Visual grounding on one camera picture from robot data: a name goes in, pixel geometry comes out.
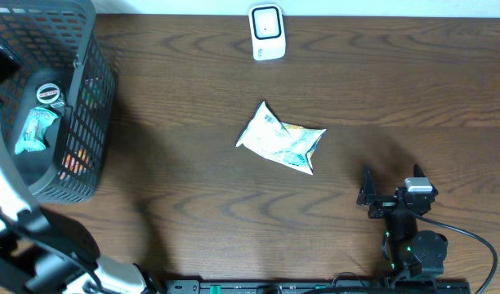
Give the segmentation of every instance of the teal wrapper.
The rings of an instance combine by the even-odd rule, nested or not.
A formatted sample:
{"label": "teal wrapper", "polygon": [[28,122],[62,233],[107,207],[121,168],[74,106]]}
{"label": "teal wrapper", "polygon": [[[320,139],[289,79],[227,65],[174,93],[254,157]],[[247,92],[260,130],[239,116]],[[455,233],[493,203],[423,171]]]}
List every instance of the teal wrapper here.
{"label": "teal wrapper", "polygon": [[58,115],[43,107],[36,107],[30,110],[29,116],[25,120],[20,138],[14,148],[15,154],[23,151],[41,151],[47,147],[43,143],[45,133],[49,126],[58,118]]}

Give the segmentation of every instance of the white wall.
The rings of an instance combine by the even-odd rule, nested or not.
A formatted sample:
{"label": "white wall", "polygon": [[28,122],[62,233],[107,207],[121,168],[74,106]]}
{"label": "white wall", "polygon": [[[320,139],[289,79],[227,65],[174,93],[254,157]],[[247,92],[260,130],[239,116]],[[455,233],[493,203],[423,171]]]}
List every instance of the white wall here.
{"label": "white wall", "polygon": [[[92,0],[98,13],[246,15],[252,0]],[[286,16],[500,17],[500,0],[275,0]]]}

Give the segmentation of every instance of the crumpled plastic bag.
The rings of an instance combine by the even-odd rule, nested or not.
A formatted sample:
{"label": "crumpled plastic bag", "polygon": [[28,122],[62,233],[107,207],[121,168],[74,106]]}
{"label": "crumpled plastic bag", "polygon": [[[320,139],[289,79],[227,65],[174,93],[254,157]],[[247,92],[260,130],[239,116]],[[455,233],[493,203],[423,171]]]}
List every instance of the crumpled plastic bag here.
{"label": "crumpled plastic bag", "polygon": [[325,132],[280,122],[262,102],[235,147],[244,145],[263,158],[313,175],[310,158]]}
{"label": "crumpled plastic bag", "polygon": [[58,118],[58,115],[43,107],[35,107],[30,110],[25,120],[23,130],[14,148],[15,154],[23,151],[41,151],[47,147],[43,143],[45,133],[49,126]]}

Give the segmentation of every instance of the basket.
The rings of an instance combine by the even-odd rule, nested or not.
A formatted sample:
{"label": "basket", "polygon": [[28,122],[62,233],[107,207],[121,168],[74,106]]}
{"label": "basket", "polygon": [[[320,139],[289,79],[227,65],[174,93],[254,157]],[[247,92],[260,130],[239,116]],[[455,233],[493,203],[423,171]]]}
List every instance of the basket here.
{"label": "basket", "polygon": [[[0,123],[18,171],[40,202],[76,203],[96,191],[114,102],[114,78],[92,32],[89,0],[0,0]],[[43,151],[15,154],[36,90],[65,94]]]}

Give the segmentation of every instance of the wood grain surface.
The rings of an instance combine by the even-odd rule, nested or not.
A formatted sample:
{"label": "wood grain surface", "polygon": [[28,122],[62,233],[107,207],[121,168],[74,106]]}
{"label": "wood grain surface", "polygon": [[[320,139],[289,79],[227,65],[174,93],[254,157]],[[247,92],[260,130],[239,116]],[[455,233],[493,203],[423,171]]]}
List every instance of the wood grain surface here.
{"label": "wood grain surface", "polygon": [[[246,17],[99,16],[118,75],[105,167],[93,200],[48,206],[160,278],[375,276],[390,264],[384,222],[355,206],[362,166],[390,193],[420,163],[440,192],[427,216],[500,257],[500,20],[285,17],[285,30],[286,56],[256,62]],[[328,129],[314,176],[234,147],[263,100]],[[489,250],[419,229],[446,235],[444,277],[474,292]]]}

